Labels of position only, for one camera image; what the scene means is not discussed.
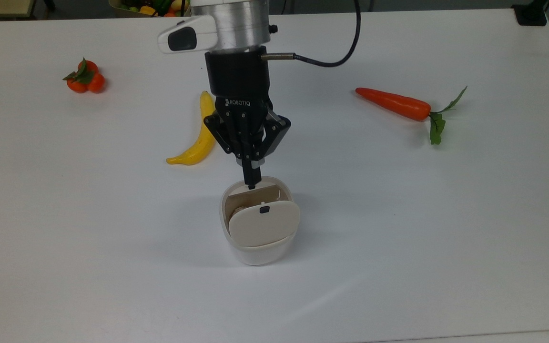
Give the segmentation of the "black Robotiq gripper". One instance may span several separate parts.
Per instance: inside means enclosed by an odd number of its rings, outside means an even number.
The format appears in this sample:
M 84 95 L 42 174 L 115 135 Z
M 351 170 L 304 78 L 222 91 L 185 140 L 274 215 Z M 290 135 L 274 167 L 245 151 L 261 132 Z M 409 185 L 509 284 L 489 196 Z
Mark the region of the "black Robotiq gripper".
M 291 127 L 286 117 L 266 119 L 272 109 L 268 95 L 268 64 L 261 56 L 266 48 L 236 53 L 205 53 L 205 65 L 215 110 L 204 124 L 227 154 L 240 161 L 244 184 L 261 181 L 260 163 L 272 154 Z

